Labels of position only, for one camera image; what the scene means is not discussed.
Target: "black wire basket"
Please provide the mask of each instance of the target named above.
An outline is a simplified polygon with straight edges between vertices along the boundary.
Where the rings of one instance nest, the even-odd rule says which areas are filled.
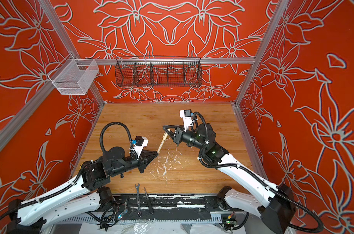
[[[134,57],[117,57],[116,60],[116,84],[120,87],[200,87],[202,85],[200,58],[152,56],[144,61]]]

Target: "red floral wallpaper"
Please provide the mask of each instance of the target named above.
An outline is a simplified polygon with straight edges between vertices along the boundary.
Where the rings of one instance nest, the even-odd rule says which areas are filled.
[[[38,1],[0,0],[0,130],[67,54]],[[68,180],[99,111],[91,91],[51,92],[0,153],[0,214]]]
[[[67,55],[37,0],[0,0],[0,130]]]
[[[51,0],[82,58],[252,57],[276,7],[253,1]],[[108,102],[234,101],[249,65],[204,66],[200,88],[120,88],[113,66],[95,84]]]
[[[291,0],[240,109],[269,180],[354,233],[354,0]]]

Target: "white wire basket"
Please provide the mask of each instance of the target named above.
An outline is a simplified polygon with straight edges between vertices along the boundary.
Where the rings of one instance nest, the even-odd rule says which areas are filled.
[[[99,72],[95,59],[89,66],[78,66],[74,59],[67,60],[61,73],[51,79],[53,85],[61,94],[85,95]]]

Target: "screwdriver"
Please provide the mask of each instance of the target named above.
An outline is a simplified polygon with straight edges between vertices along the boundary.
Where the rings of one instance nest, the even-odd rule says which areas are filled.
[[[151,214],[153,214],[153,208],[152,208],[152,205],[151,205],[151,200],[146,192],[146,187],[144,187],[144,194],[146,194],[146,200],[147,200],[147,204],[149,205],[149,212]]]

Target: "wood grain surface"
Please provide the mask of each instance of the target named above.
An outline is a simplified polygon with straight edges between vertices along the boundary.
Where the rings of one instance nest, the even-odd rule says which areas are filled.
[[[156,151],[162,141],[163,125],[183,125],[179,110],[192,109],[200,112],[207,123],[216,132],[216,142],[226,148],[238,161],[252,169],[241,133],[230,104],[106,104],[86,149],[78,165],[84,161],[95,160],[102,155],[99,145],[99,135],[102,128],[113,121],[124,123],[134,139],[136,136],[148,138],[147,150]],[[123,127],[110,126],[103,138],[104,147],[120,146],[128,154],[128,136]],[[159,156],[140,173],[137,169],[124,173],[124,178],[111,178],[112,192],[136,193],[134,184],[140,184],[140,192],[144,193],[188,193],[211,194],[218,193],[223,186],[228,185],[240,191],[247,191],[228,175],[208,169],[197,160],[198,148],[187,147],[181,143],[178,147],[168,137]]]

